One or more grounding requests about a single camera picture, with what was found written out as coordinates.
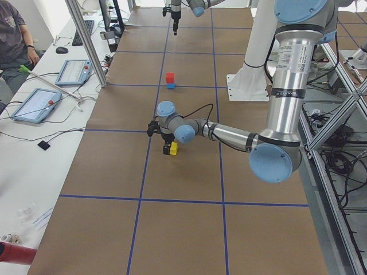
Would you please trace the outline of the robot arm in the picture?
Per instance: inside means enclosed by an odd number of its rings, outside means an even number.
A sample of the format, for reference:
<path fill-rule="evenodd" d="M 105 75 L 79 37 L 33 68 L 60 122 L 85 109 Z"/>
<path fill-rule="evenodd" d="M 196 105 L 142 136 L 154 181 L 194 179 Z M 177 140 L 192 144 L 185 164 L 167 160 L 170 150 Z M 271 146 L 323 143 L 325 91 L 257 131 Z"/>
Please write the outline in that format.
<path fill-rule="evenodd" d="M 204 14 L 204 11 L 212 6 L 218 5 L 224 0 L 193 0 L 187 1 L 188 6 L 192 10 L 195 17 L 200 17 Z M 176 36 L 179 26 L 179 20 L 181 19 L 181 0 L 172 0 L 168 6 L 165 6 L 162 10 L 162 15 L 165 16 L 166 13 L 171 14 L 171 18 L 173 19 L 173 34 Z"/>
<path fill-rule="evenodd" d="M 336 38 L 341 1 L 260 1 L 243 66 L 227 79 L 234 101 L 266 101 L 266 127 L 248 132 L 180 115 L 171 101 L 157 106 L 148 135 L 160 134 L 168 154 L 173 141 L 196 136 L 249 153 L 252 172 L 262 181 L 279 183 L 298 169 L 302 156 L 298 123 L 313 51 Z"/>

